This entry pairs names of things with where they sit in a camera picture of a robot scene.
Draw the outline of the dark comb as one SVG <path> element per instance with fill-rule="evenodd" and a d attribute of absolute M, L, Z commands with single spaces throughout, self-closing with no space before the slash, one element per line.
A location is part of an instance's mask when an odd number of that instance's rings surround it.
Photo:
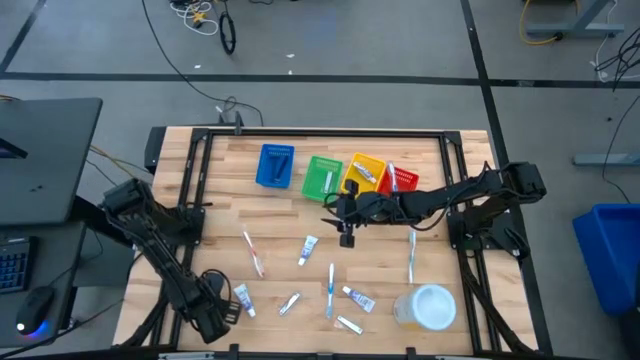
<path fill-rule="evenodd" d="M 272 172 L 270 180 L 272 183 L 280 183 L 282 181 L 282 174 L 284 172 L 284 169 L 289 161 L 289 155 L 271 155 L 270 159 L 272 160 Z"/>

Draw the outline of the white plastic jar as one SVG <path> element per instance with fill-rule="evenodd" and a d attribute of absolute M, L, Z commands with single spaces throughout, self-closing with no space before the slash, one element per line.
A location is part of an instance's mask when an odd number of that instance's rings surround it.
<path fill-rule="evenodd" d="M 453 295 L 443 286 L 425 284 L 399 296 L 393 305 L 396 322 L 405 329 L 443 331 L 457 314 Z"/>

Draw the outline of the gray metal table leg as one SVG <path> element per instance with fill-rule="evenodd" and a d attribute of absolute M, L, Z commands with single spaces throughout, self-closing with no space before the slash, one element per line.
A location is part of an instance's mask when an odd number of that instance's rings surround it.
<path fill-rule="evenodd" d="M 623 24 L 612 23 L 606 20 L 597 23 L 594 19 L 601 13 L 606 5 L 617 4 L 617 0 L 574 0 L 580 3 L 581 9 L 577 18 L 564 23 L 530 23 L 524 26 L 527 35 L 557 35 L 563 37 L 611 37 L 625 31 Z"/>

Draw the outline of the red plastic basket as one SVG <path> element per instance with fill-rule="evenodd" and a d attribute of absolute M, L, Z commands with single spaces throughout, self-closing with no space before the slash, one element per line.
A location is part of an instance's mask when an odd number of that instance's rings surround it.
<path fill-rule="evenodd" d="M 418 174 L 396 167 L 395 175 L 396 175 L 397 190 L 399 192 L 411 192 L 416 190 L 419 182 Z M 392 190 L 393 190 L 393 187 L 392 187 L 392 180 L 390 177 L 390 173 L 388 170 L 386 170 L 383 173 L 382 179 L 380 180 L 378 192 L 385 195 L 389 195 Z"/>

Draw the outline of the white blue toothpaste tube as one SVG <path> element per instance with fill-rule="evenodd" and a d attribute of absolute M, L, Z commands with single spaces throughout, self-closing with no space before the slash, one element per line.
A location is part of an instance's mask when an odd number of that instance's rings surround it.
<path fill-rule="evenodd" d="M 299 266 L 303 266 L 307 262 L 317 242 L 317 237 L 314 237 L 312 235 L 308 235 L 306 237 L 303 248 L 301 250 L 300 258 L 298 260 Z"/>
<path fill-rule="evenodd" d="M 351 287 L 344 286 L 342 291 L 367 313 L 371 313 L 375 307 L 375 301 L 372 298 Z"/>
<path fill-rule="evenodd" d="M 359 162 L 354 162 L 353 166 L 365 180 L 367 180 L 367 181 L 369 181 L 369 182 L 371 182 L 373 184 L 375 184 L 377 182 L 375 176 L 363 164 L 361 164 Z"/>
<path fill-rule="evenodd" d="M 237 299 L 241 303 L 244 310 L 247 312 L 250 318 L 254 318 L 256 316 L 256 310 L 253 304 L 253 301 L 250 297 L 249 290 L 246 284 L 240 284 L 239 286 L 233 289 Z"/>

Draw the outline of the wrapped blue white toothbrush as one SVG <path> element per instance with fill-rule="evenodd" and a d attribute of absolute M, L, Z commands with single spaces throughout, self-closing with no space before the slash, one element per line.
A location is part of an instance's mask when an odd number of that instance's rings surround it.
<path fill-rule="evenodd" d="M 328 285 L 327 285 L 327 306 L 325 311 L 325 316 L 327 319 L 331 319 L 333 315 L 333 297 L 334 297 L 334 275 L 335 275 L 335 264 L 329 264 L 328 270 Z"/>

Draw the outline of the black box at table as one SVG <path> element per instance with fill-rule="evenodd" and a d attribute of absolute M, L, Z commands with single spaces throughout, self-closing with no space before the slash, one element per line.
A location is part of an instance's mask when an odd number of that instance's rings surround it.
<path fill-rule="evenodd" d="M 154 175 L 160 158 L 166 127 L 152 127 L 144 150 L 144 168 Z"/>

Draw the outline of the black keyboard tray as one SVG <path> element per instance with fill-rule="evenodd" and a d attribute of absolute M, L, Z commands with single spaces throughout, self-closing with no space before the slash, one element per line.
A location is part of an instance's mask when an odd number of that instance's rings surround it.
<path fill-rule="evenodd" d="M 54 337 L 68 319 L 69 297 L 86 233 L 84 223 L 54 226 L 0 227 L 0 240 L 31 237 L 30 273 L 24 291 L 0 294 L 0 349 L 23 347 Z M 53 302 L 41 327 L 21 335 L 15 326 L 17 312 L 35 288 L 52 286 Z"/>

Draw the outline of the blue plastic basket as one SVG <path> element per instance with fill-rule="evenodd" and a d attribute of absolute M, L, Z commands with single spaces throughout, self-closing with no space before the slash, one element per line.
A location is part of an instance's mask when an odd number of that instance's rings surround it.
<path fill-rule="evenodd" d="M 270 156 L 278 154 L 288 154 L 289 161 L 282 174 L 282 181 L 280 183 L 272 183 L 270 180 L 272 172 L 272 160 L 270 159 Z M 264 187 L 281 189 L 288 188 L 291 183 L 294 155 L 294 146 L 284 144 L 264 144 L 261 148 L 255 182 Z"/>

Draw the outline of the wrapped red white toothbrush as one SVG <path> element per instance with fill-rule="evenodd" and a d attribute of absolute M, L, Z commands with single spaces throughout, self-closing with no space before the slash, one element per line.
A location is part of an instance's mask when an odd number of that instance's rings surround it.
<path fill-rule="evenodd" d="M 249 233 L 246 230 L 244 230 L 242 232 L 242 235 L 243 235 L 243 238 L 244 238 L 245 242 L 247 243 L 247 245 L 249 247 L 250 256 L 251 256 L 254 268 L 256 270 L 256 273 L 260 278 L 263 278 L 265 276 L 264 266 L 263 266 L 263 264 L 261 262 L 261 259 L 258 256 L 257 252 L 256 252 L 256 249 L 255 249 L 254 244 L 253 244 L 253 242 L 251 240 L 251 237 L 250 237 Z"/>

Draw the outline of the black keyboard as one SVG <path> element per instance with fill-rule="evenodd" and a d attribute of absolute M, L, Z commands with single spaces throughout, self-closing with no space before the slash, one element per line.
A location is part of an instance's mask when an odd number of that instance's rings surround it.
<path fill-rule="evenodd" d="M 0 294 L 27 288 L 31 243 L 31 237 L 0 240 Z"/>

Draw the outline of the black aluminium table frame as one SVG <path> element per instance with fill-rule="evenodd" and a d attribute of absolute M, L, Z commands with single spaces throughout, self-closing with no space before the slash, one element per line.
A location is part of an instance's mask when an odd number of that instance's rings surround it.
<path fill-rule="evenodd" d="M 405 226 L 368 226 L 355 233 L 355 246 L 339 244 L 336 229 L 321 221 L 328 213 L 301 188 L 312 156 L 348 164 L 356 152 L 390 160 L 419 175 L 425 190 L 451 185 L 480 174 L 492 162 L 483 131 L 388 131 L 372 129 L 248 128 L 240 135 L 216 130 L 210 146 L 189 151 L 191 129 L 167 129 L 154 177 L 153 192 L 164 204 L 178 199 L 187 162 L 205 169 L 204 238 L 192 267 L 223 271 L 235 285 L 246 284 L 257 314 L 242 315 L 231 331 L 213 343 L 216 350 L 237 345 L 244 352 L 356 353 L 396 355 L 412 347 L 421 354 L 468 354 L 489 348 L 490 330 L 478 303 L 465 301 L 459 260 L 449 242 L 446 223 L 431 218 L 418 233 L 414 283 L 434 283 L 452 292 L 457 305 L 446 330 L 412 331 L 392 314 L 394 300 L 407 291 L 409 230 Z M 295 147 L 290 186 L 264 187 L 255 182 L 264 144 Z M 242 232 L 246 230 L 264 266 L 260 278 Z M 303 266 L 298 265 L 308 235 L 318 238 Z M 329 264 L 335 264 L 333 315 L 325 316 Z M 351 287 L 375 301 L 371 313 L 343 291 Z M 285 315 L 279 308 L 294 293 L 301 298 Z M 338 315 L 363 329 L 357 335 L 334 326 Z"/>

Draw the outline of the gray metal floor bar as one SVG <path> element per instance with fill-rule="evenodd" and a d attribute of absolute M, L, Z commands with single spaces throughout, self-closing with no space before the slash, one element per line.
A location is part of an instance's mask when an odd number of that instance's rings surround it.
<path fill-rule="evenodd" d="M 575 166 L 640 166 L 640 153 L 583 153 L 572 158 Z"/>

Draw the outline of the black desk top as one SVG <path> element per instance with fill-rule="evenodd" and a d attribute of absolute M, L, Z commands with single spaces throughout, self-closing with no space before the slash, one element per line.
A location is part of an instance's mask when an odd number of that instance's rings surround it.
<path fill-rule="evenodd" d="M 0 226 L 69 218 L 102 105 L 99 98 L 0 102 L 0 143 L 26 152 L 0 157 Z"/>

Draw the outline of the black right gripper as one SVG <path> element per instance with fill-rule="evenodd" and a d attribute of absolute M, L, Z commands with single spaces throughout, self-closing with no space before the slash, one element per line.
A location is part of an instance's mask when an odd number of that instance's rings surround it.
<path fill-rule="evenodd" d="M 353 180 L 347 180 L 345 188 L 347 192 L 338 198 L 338 213 L 329 212 L 333 218 L 339 220 L 322 218 L 321 221 L 335 227 L 344 227 L 345 224 L 358 227 L 394 222 L 397 202 L 391 197 L 375 191 L 360 192 L 358 184 Z"/>

